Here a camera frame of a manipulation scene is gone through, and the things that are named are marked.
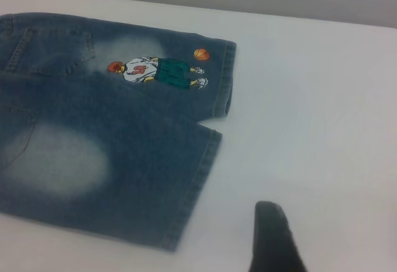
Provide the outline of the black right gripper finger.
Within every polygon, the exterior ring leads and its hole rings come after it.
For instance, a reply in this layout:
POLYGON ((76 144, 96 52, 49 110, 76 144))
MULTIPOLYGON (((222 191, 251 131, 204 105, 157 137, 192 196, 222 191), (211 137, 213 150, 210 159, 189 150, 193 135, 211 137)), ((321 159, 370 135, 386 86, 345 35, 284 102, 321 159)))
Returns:
POLYGON ((270 201, 255 205, 250 272, 307 272, 283 209, 270 201))

